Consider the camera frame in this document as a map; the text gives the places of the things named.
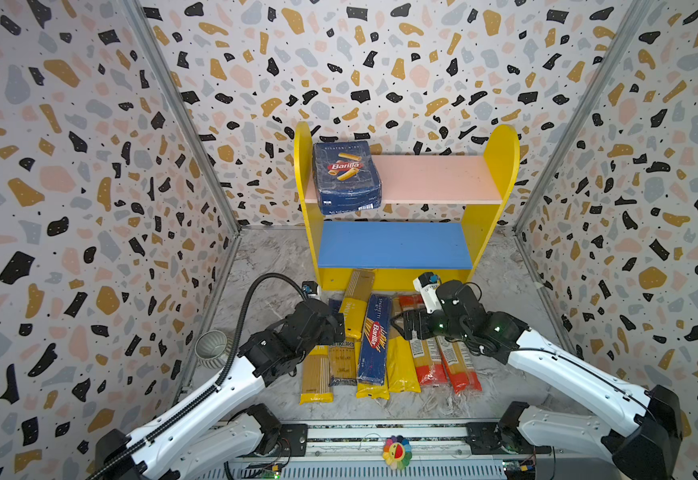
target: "marble floor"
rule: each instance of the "marble floor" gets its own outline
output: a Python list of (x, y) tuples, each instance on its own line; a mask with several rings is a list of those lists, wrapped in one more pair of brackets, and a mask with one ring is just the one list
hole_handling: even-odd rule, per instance
[[(234, 331), (240, 305), (250, 284), (260, 274), (278, 272), (297, 283), (314, 278), (305, 230), (244, 230), (228, 282), (212, 322), (213, 329)], [(527, 322), (556, 341), (552, 323), (509, 232), (497, 231), (472, 279), (483, 291), (488, 310), (502, 310)], [(325, 298), (336, 293), (325, 293)], [(292, 287), (278, 280), (261, 283), (253, 297), (242, 335), (245, 342), (257, 332), (293, 310), (299, 297)], [(284, 376), (254, 399), (265, 403), (279, 419), (338, 420), (349, 418), (496, 418), (513, 401), (532, 405), (551, 400), (551, 388), (543, 381), (501, 365), (493, 359), (475, 357), (481, 392), (454, 396), (450, 388), (424, 388), (421, 394), (392, 394), (391, 400), (355, 398), (356, 388), (334, 388), (333, 403), (299, 405), (301, 372), (295, 378)], [(216, 373), (198, 366), (188, 389), (202, 385)]]

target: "spaghetti package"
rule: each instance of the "spaghetti package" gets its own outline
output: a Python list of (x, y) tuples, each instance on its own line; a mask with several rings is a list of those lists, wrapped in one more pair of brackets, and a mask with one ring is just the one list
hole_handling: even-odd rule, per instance
[(301, 405), (312, 402), (331, 403), (333, 401), (327, 353), (327, 345), (317, 345), (306, 356), (301, 367), (304, 375), (301, 379)]
[(371, 385), (383, 385), (386, 381), (386, 348), (391, 314), (391, 298), (370, 296), (362, 330), (360, 360), (356, 368), (357, 381)]
[[(414, 310), (422, 305), (423, 298), (421, 298), (420, 295), (400, 297), (400, 307), (402, 311)], [(416, 368), (419, 386), (447, 385), (447, 377), (445, 376), (445, 369), (442, 366), (440, 349), (437, 347), (434, 339), (420, 340), (418, 338), (418, 332), (413, 331), (412, 339), (410, 340), (410, 350), (412, 354), (412, 363)]]
[(477, 378), (477, 370), (474, 368), (474, 359), (472, 353), (466, 348), (464, 342), (456, 342), (456, 354), (463, 358), (463, 365), (466, 367), (466, 376), (469, 378), (469, 388), (472, 390), (482, 391), (482, 384)]
[(354, 269), (346, 286), (344, 301), (341, 302), (340, 313), (344, 314), (346, 340), (362, 338), (367, 302), (373, 291), (373, 281), (376, 274), (372, 270)]
[(381, 206), (381, 178), (366, 141), (314, 144), (312, 171), (323, 215)]
[[(360, 342), (354, 342), (354, 355), (356, 358), (360, 358)], [(371, 385), (369, 383), (356, 383), (356, 398), (385, 398), (388, 400), (389, 397), (389, 382), (384, 377), (383, 385)]]
[(330, 386), (356, 385), (354, 342), (335, 343), (328, 350)]
[[(392, 299), (392, 318), (402, 312), (400, 299)], [(421, 385), (416, 376), (416, 366), (412, 360), (410, 344), (400, 332), (389, 328), (389, 349), (386, 354), (386, 374), (389, 391), (392, 393), (421, 393)]]
[[(466, 389), (482, 390), (474, 370), (474, 362), (466, 346), (461, 346), (462, 342), (449, 342), (444, 337), (436, 337), (437, 345), (440, 347), (442, 359), (448, 378), (452, 384), (452, 390), (458, 395)], [(467, 360), (471, 369), (466, 366)]]

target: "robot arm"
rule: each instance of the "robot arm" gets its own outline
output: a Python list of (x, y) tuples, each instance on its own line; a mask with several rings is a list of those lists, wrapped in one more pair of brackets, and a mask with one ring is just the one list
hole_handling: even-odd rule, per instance
[(668, 480), (682, 442), (677, 395), (613, 377), (566, 352), (506, 312), (486, 312), (458, 280), (426, 272), (413, 282), (426, 304), (406, 312), (405, 332), (464, 341), (475, 355), (531, 373), (594, 413), (574, 416), (513, 402), (502, 418), (504, 446), (521, 435), (534, 446), (564, 446), (613, 463), (633, 480)]
[[(248, 291), (246, 303), (259, 280)], [(96, 444), (99, 470), (88, 480), (187, 478), (211, 463), (253, 451), (261, 455), (270, 452), (277, 445), (281, 425), (263, 405), (248, 408), (219, 430), (208, 430), (274, 380), (295, 370), (316, 345), (344, 341), (343, 316), (334, 315), (325, 303), (307, 298), (308, 286), (304, 291), (304, 300), (293, 313), (251, 335), (231, 366), (218, 376), (128, 436), (112, 430), (101, 438)], [(238, 331), (246, 311), (243, 304)]]

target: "pasta box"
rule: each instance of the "pasta box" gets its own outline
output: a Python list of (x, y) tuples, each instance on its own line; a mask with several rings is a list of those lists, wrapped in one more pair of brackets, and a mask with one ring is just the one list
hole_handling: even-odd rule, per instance
[(323, 215), (381, 206), (381, 178), (366, 141), (314, 144), (312, 171)]

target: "barilla rigatoni box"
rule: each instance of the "barilla rigatoni box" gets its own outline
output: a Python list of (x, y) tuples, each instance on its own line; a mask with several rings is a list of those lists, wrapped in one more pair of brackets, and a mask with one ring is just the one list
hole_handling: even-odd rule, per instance
[(360, 362), (356, 370), (358, 382), (383, 385), (386, 382), (386, 348), (389, 341), (389, 322), (392, 299), (371, 295), (367, 303), (365, 325), (362, 329)]
[(312, 170), (323, 215), (381, 206), (381, 178), (366, 141), (314, 144)]

